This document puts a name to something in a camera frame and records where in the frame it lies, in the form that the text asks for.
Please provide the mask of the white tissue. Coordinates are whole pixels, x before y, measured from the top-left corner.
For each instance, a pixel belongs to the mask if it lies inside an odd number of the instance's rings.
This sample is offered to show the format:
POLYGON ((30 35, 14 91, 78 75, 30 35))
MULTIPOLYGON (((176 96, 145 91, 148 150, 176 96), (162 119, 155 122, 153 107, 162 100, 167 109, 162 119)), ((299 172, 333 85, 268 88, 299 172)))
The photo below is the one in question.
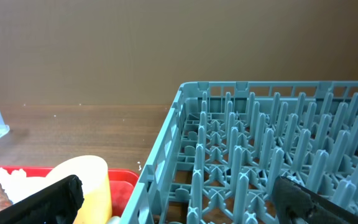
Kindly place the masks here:
POLYGON ((9 200, 17 203, 44 189, 47 181, 45 177, 29 177, 24 169, 8 173, 0 167, 0 184, 9 200))

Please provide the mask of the yellow plastic cup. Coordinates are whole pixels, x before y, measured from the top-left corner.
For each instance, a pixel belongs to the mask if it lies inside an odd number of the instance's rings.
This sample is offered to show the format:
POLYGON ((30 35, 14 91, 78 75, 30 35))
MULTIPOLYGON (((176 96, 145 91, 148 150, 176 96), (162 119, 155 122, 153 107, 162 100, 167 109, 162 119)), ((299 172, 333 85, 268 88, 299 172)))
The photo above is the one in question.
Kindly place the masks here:
POLYGON ((92 155, 74 157, 54 167, 46 179, 53 183, 69 175, 76 175, 81 180, 84 195, 74 224, 107 223, 112 217, 107 162, 92 155))

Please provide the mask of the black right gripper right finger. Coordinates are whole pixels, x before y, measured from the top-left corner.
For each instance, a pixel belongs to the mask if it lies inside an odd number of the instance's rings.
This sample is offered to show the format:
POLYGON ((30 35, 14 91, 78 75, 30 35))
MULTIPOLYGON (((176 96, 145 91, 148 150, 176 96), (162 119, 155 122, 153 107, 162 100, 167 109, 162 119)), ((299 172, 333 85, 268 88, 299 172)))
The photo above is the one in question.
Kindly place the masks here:
POLYGON ((271 200, 280 224, 358 223, 358 216, 282 176, 275 179, 271 200))

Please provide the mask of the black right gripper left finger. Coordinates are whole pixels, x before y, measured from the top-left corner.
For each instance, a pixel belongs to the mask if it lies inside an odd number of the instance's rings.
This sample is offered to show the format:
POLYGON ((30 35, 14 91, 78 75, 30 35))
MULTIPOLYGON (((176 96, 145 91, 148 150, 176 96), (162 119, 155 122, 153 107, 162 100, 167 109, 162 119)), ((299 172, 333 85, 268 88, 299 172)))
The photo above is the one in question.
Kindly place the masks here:
POLYGON ((69 175, 0 211, 0 224, 73 223, 84 202, 82 182, 69 175))

